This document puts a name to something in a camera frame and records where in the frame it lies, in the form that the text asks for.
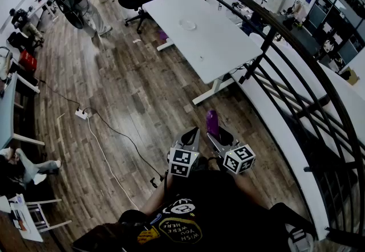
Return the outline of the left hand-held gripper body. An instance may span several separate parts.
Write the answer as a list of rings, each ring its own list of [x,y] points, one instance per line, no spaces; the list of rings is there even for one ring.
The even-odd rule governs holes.
[[[198,127],[189,127],[176,135],[168,153],[168,172],[171,175],[189,177],[199,157],[199,139]]]

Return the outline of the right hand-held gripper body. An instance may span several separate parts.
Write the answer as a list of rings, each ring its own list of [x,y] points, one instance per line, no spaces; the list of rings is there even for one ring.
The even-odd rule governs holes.
[[[221,159],[222,166],[234,174],[240,174],[250,169],[256,154],[248,144],[243,145],[238,137],[226,128],[218,128],[219,136],[207,133],[207,137],[213,144],[213,149]]]

